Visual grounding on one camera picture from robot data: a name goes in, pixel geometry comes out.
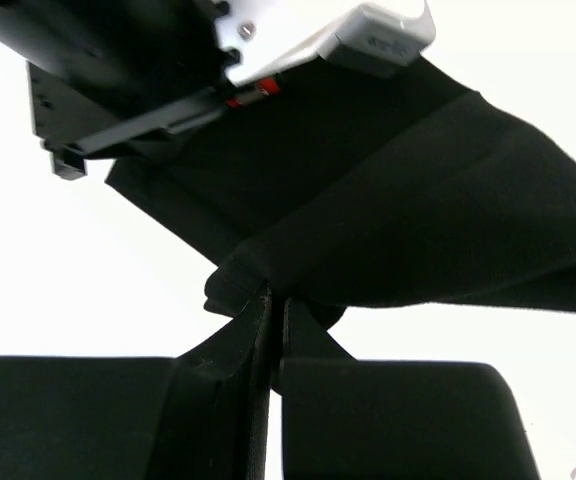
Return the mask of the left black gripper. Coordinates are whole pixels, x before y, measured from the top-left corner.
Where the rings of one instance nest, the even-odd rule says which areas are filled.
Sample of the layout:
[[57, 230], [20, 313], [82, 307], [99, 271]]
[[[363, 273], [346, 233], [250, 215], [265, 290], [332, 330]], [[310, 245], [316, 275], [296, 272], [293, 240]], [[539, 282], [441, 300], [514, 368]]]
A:
[[224, 77], [216, 22], [230, 11], [228, 1], [0, 1], [0, 43], [29, 62], [33, 133], [53, 173], [161, 163], [222, 116], [207, 89]]

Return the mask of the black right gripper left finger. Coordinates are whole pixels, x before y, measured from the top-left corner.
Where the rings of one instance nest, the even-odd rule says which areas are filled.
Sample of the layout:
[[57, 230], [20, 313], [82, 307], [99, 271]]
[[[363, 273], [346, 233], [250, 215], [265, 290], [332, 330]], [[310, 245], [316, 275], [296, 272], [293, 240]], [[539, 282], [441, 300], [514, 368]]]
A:
[[271, 295], [176, 357], [0, 356], [0, 479], [260, 479]]

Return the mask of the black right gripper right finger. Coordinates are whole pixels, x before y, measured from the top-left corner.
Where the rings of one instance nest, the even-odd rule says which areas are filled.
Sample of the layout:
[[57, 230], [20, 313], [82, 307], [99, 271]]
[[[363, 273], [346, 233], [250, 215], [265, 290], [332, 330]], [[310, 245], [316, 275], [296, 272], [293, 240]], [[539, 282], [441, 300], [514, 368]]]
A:
[[290, 300], [279, 368], [287, 479], [529, 480], [513, 393], [477, 362], [359, 360]]

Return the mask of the black skirt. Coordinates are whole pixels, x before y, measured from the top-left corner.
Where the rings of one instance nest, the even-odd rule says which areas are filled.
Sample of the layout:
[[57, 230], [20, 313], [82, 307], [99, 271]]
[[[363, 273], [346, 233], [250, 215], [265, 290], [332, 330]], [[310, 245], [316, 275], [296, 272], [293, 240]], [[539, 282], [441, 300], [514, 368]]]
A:
[[208, 311], [268, 285], [326, 325], [349, 307], [576, 313], [576, 162], [419, 60], [387, 80], [324, 61], [108, 185], [216, 269]]

